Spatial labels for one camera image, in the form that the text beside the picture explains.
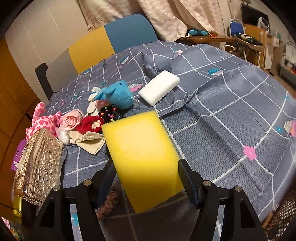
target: pink stuffed toy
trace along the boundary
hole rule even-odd
[[[36,131],[41,128],[49,130],[57,137],[56,127],[60,125],[62,113],[59,111],[55,115],[40,116],[45,113],[45,105],[43,102],[37,104],[32,118],[32,127],[26,129],[26,140],[28,140]]]

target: checkered bedsheet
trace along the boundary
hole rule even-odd
[[[295,173],[296,144],[289,128],[296,105],[275,79],[234,55],[204,44],[188,47],[157,41],[131,47],[54,93],[46,115],[86,112],[93,87],[118,80],[144,86],[163,70],[179,76],[180,84],[154,107],[140,98],[139,88],[133,95],[141,104],[135,102],[126,116],[155,110],[180,158],[219,187],[242,186],[259,218],[265,218]],[[76,145],[67,150],[65,188],[92,178],[108,160],[105,147],[95,156]],[[100,221],[106,240],[189,240],[198,210],[184,191],[136,214],[117,177],[113,185],[120,204]],[[75,240],[81,240],[74,205],[71,213]],[[221,207],[213,240],[219,240],[222,222]]]

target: ornate silver box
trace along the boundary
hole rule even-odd
[[[16,195],[42,206],[51,189],[60,184],[63,146],[45,128],[30,137],[20,159],[21,169],[15,174]]]

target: wooden wardrobe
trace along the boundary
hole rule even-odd
[[[32,126],[35,106],[40,102],[13,58],[5,38],[0,40],[0,203],[12,207],[14,171],[10,170],[18,143]],[[0,204],[0,216],[16,220],[12,209]]]

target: colorful beads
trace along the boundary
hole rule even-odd
[[[101,116],[104,120],[104,123],[108,123],[122,119],[123,112],[114,105],[108,105],[102,107],[97,116]]]

